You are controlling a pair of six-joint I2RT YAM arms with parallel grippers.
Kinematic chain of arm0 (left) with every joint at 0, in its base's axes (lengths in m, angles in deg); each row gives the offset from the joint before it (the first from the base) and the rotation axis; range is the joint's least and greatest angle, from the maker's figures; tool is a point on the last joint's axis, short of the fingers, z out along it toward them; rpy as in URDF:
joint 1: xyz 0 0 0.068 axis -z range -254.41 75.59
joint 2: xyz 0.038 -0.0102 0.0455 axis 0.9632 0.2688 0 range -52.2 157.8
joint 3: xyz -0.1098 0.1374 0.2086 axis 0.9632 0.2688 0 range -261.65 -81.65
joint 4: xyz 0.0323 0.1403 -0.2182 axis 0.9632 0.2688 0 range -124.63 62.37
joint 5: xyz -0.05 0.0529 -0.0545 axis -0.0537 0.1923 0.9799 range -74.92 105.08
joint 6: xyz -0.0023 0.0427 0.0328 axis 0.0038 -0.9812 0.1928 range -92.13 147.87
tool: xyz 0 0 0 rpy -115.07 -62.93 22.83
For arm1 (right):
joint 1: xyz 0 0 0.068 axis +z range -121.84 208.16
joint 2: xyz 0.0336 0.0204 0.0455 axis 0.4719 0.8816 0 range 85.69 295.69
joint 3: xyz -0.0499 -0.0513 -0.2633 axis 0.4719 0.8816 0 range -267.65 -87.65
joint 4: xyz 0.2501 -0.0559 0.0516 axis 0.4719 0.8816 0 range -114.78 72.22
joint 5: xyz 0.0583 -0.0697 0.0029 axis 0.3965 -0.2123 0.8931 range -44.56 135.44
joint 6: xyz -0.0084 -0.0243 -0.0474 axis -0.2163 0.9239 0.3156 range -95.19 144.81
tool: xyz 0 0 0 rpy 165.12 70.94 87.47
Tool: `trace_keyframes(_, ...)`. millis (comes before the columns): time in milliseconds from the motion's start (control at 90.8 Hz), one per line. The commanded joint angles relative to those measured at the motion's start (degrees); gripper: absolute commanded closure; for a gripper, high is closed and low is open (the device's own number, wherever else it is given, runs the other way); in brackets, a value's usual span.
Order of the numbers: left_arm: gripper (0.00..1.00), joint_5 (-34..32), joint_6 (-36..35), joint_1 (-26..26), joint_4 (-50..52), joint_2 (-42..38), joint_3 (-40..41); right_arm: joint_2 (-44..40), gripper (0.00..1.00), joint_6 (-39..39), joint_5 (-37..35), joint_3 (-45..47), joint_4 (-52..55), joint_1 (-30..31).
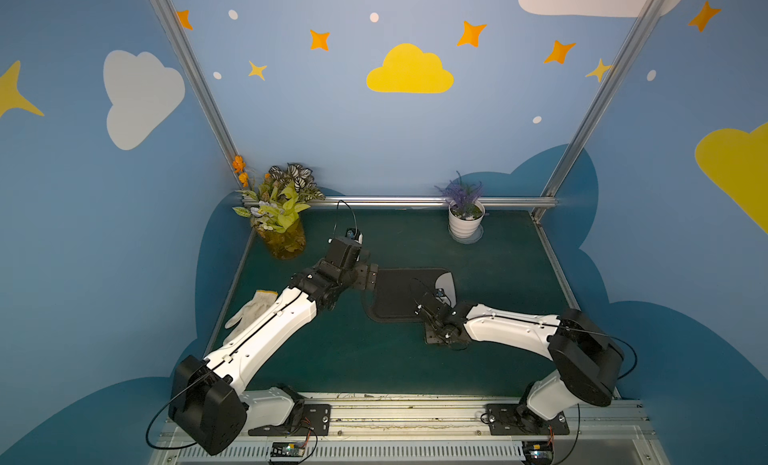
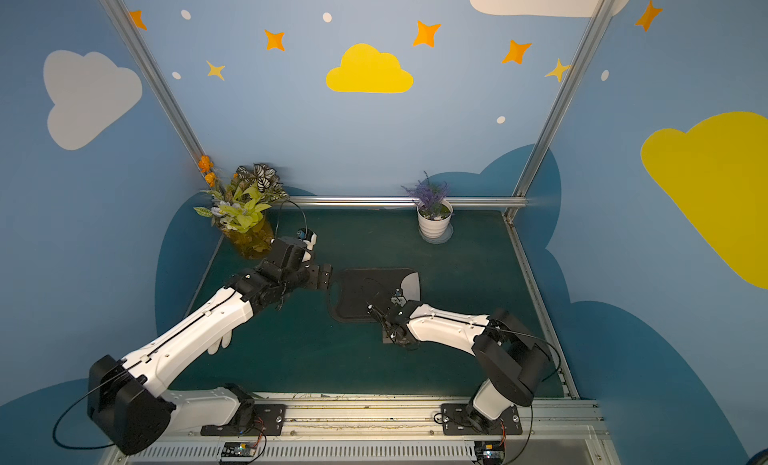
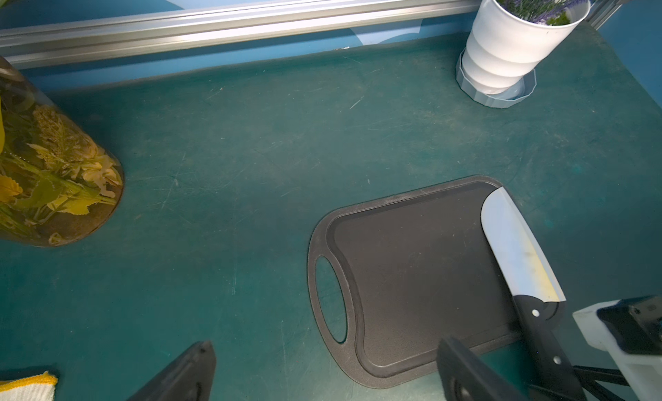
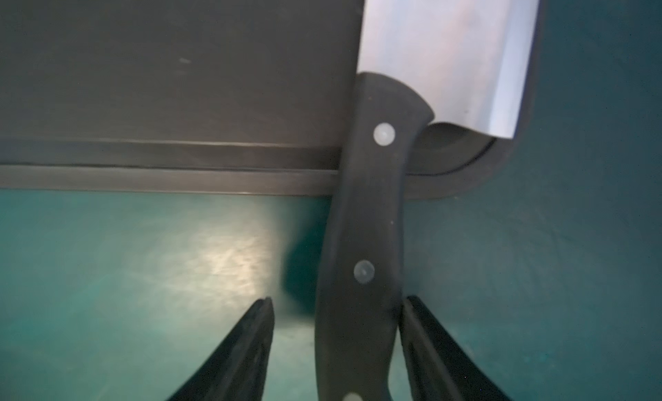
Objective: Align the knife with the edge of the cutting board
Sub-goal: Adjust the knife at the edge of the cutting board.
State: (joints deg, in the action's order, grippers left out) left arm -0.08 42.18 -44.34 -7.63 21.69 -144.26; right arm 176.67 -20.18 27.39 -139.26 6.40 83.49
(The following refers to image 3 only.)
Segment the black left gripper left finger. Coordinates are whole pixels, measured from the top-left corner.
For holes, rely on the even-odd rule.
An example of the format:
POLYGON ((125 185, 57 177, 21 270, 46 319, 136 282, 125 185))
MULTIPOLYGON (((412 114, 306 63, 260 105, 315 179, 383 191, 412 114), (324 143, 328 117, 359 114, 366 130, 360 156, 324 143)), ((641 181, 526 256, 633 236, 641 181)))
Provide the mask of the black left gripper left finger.
POLYGON ((207 401, 210 399, 216 365, 212 342, 195 342, 129 397, 129 401, 207 401))

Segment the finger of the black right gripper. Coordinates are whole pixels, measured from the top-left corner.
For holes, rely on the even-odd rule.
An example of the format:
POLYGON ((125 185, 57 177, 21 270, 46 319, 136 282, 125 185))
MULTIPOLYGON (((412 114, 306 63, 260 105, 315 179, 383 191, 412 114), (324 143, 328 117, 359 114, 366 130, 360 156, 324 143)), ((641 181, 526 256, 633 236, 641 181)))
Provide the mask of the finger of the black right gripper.
MULTIPOLYGON (((601 401, 624 401, 623 398, 614 394, 610 390, 602 387, 601 385, 589 385, 587 388, 589 394, 595 397, 597 400, 601 401)), ((544 400, 544 401, 572 401, 574 398, 570 396, 565 396, 558 392, 548 390, 543 387, 538 387, 537 385, 529 386, 529 397, 532 400, 544 400)))
POLYGON ((623 387, 629 385, 619 369, 574 366, 573 371, 583 387, 596 385, 598 382, 622 385, 623 387))

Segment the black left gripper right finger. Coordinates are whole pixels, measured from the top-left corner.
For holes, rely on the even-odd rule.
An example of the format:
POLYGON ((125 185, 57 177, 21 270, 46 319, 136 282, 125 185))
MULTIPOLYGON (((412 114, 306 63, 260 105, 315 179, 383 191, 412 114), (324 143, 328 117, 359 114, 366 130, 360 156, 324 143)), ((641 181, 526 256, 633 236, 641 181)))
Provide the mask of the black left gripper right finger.
POLYGON ((527 400, 454 337, 441 339, 436 363, 446 400, 527 400))

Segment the silver cleaver knife black handle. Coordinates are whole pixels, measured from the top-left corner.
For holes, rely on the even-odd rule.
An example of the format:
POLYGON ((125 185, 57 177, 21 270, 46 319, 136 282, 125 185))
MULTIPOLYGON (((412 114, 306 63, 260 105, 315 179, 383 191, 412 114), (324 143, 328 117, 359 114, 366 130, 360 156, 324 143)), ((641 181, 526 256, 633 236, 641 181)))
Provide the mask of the silver cleaver knife black handle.
POLYGON ((541 385, 530 387, 534 400, 585 400, 572 364, 546 325, 547 303, 565 301, 540 244, 504 187, 493 191, 481 209, 481 225, 513 297, 522 335, 541 385))

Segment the dark grey cutting board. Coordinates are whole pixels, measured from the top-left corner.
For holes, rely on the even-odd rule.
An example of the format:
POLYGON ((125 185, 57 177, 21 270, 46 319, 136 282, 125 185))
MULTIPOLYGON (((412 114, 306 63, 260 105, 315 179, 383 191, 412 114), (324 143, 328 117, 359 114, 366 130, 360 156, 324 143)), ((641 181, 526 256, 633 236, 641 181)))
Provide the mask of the dark grey cutting board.
POLYGON ((497 180, 472 176, 332 211, 308 252, 310 304, 338 367, 364 387, 402 385, 436 370, 443 337, 486 354, 520 340, 510 290, 480 212, 497 180), (322 311, 325 258, 346 311, 343 341, 322 311))

